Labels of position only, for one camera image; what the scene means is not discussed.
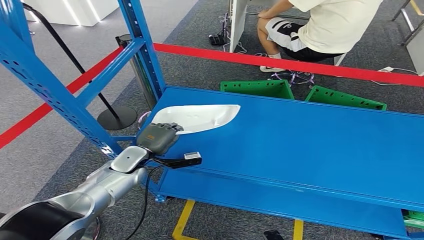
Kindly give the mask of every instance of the black cable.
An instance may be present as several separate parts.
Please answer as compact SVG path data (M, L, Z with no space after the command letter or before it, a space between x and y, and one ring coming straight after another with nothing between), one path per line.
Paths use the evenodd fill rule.
M144 204L143 204L143 213L141 214L141 218L140 218L140 221L138 222L138 224L137 224L137 227L134 229L134 231L132 231L132 233L127 237L127 238L125 238L125 240L129 240L136 232L137 232L137 230L139 230L139 228L140 228L140 226L142 225L142 223L143 223L143 220L145 219L145 216L146 216L146 211L147 211L147 200L148 200L148 196L149 196L149 182L150 182L150 177L152 176L152 174L156 171L156 170L158 170L158 169L160 169L160 168L162 168L162 167L164 167L165 166L165 164L162 164L162 165L159 165L159 166L157 166L157 167L155 167L155 168L153 168L149 173L148 173L148 175L147 175L147 179L146 179L146 186L145 186L145 188L144 188Z
M62 40L62 38L59 36L59 34L56 32L56 30L53 28L53 26L50 24L50 22L37 10L35 10L32 6L22 3L23 8L32 12L44 25L44 27L48 30L48 32L53 36L54 40L59 44L59 46L63 49L65 54L68 56L68 58L72 61L72 63L75 65L75 67L79 70L81 74L84 74L86 70L84 70L83 66L80 64L80 62L77 60L77 58L74 56L74 54L71 52L71 50L68 48L68 46L65 44L65 42ZM105 96L100 92L98 94L98 97L101 99L101 101L106 105L107 109L113 114L113 116L116 119L119 119L118 114L115 112L115 110L112 108L112 106L109 104L109 102L106 100Z

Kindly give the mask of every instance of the lower shelf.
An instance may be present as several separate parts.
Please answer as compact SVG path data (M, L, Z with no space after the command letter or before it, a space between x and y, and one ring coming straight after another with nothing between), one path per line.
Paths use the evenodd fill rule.
M316 195L296 189L169 170L159 193L361 232L410 239L401 210L364 202Z

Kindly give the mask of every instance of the green crate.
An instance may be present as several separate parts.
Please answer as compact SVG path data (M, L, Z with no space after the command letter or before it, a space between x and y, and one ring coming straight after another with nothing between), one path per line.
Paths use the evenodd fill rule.
M221 92L295 99L287 80L222 81Z
M322 86L314 86L305 101L383 111L387 109L387 104L385 103L354 96Z
M403 221L406 226L424 229L424 212L406 211Z

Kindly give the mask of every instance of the white plate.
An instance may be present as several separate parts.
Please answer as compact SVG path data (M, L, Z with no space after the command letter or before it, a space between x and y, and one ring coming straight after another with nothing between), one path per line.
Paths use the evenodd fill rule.
M222 127L239 113L240 105L170 106L156 113L154 124L177 123L184 128L176 134L192 134Z

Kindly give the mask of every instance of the red rope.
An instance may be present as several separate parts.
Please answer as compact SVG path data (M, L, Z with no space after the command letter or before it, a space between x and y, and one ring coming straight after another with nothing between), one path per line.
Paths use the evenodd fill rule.
M74 94L79 89L81 89L84 85L86 85L89 81L93 80L106 66L112 62L120 52L122 52L123 48L119 47L108 56L99 61L96 65L90 68L87 72L79 76L73 82L71 82L66 88L70 93ZM15 123L12 127L7 129L0 135L0 149L12 142L15 138L21 135L25 130L30 128L44 116L46 116L52 108L47 104L43 103L33 112L28 114L26 117L22 118L20 121Z
M187 46L177 46L155 43L156 51L185 55L197 58L219 60L238 64L249 64L256 66L267 66L280 69L290 69L307 73L338 76L351 79L378 81L391 84L403 84L424 87L424 77L394 72L380 72L375 70L360 69L345 66L333 66L319 63L293 61L286 59L274 59L269 57L253 56L247 54L236 54L209 49L201 49Z

